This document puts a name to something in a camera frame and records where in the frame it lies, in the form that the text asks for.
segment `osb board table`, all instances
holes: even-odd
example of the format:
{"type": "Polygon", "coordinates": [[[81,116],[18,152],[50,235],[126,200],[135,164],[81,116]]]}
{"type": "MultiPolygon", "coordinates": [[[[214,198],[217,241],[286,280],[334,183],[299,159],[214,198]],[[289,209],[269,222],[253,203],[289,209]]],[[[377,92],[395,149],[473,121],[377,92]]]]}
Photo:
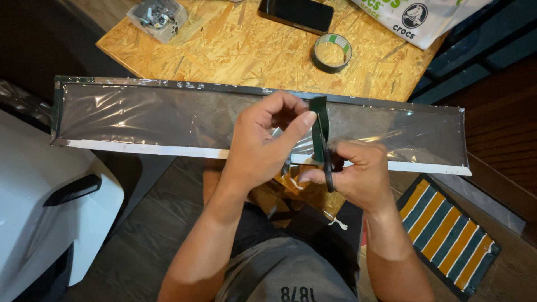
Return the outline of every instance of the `osb board table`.
{"type": "Polygon", "coordinates": [[[443,37],[426,51],[399,38],[349,0],[334,7],[330,32],[353,54],[340,73],[324,73],[309,52],[317,35],[257,15],[260,0],[179,0],[188,21],[167,44],[128,18],[97,46],[140,78],[245,85],[405,102],[443,37]]]}

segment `smartphone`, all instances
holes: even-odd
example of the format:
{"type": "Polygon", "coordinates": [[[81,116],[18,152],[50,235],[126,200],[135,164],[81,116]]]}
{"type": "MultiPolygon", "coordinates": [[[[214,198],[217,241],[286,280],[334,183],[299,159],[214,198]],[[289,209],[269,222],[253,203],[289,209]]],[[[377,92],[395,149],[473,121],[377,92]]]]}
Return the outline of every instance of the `smartphone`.
{"type": "Polygon", "coordinates": [[[334,8],[312,0],[262,0],[258,14],[315,34],[326,34],[334,8]]]}

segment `roll of tape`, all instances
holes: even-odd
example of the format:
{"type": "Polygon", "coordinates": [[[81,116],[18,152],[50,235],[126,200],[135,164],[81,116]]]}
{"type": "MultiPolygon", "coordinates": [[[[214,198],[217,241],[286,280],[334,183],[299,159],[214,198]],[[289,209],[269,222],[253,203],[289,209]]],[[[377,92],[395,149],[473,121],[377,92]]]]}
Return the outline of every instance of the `roll of tape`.
{"type": "Polygon", "coordinates": [[[324,71],[325,73],[335,74],[335,73],[342,71],[351,60],[352,48],[351,48],[351,44],[349,43],[349,41],[343,38],[343,36],[339,34],[335,34],[335,33],[327,33],[327,34],[320,36],[317,39],[317,41],[315,41],[315,44],[313,44],[313,47],[311,47],[310,55],[311,55],[311,60],[313,61],[313,64],[315,65],[315,67],[324,71]],[[334,65],[327,64],[321,61],[321,59],[319,59],[319,56],[317,54],[317,48],[319,44],[324,43],[324,42],[337,44],[343,49],[343,53],[345,54],[345,61],[343,62],[343,64],[334,66],[334,65]]]}

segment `hand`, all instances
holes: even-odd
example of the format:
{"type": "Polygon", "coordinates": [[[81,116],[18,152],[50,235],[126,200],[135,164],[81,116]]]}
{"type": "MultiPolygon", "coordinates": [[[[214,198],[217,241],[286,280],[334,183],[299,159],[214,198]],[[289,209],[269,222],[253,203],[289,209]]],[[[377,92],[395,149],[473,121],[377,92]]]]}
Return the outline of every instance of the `hand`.
{"type": "MultiPolygon", "coordinates": [[[[342,141],[338,143],[336,153],[353,165],[342,172],[332,173],[334,189],[366,213],[378,214],[392,210],[395,203],[388,177],[386,147],[381,143],[342,141]]],[[[299,182],[306,181],[325,183],[323,170],[304,172],[299,182]]]]}
{"type": "Polygon", "coordinates": [[[272,179],[315,119],[316,114],[308,111],[304,101],[283,91],[244,109],[235,123],[221,182],[246,194],[272,179]],[[274,139],[271,127],[285,131],[274,139]]]}

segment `forearm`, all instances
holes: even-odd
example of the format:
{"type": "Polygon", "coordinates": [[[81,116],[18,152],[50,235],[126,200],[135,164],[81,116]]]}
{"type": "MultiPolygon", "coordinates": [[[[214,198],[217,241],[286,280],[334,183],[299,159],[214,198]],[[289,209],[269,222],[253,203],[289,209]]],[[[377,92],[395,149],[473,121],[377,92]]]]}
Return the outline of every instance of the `forearm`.
{"type": "Polygon", "coordinates": [[[434,301],[429,281],[395,205],[367,219],[367,269],[373,291],[389,301],[434,301]]]}
{"type": "Polygon", "coordinates": [[[162,283],[159,301],[210,301],[222,285],[246,193],[220,183],[162,283]]]}

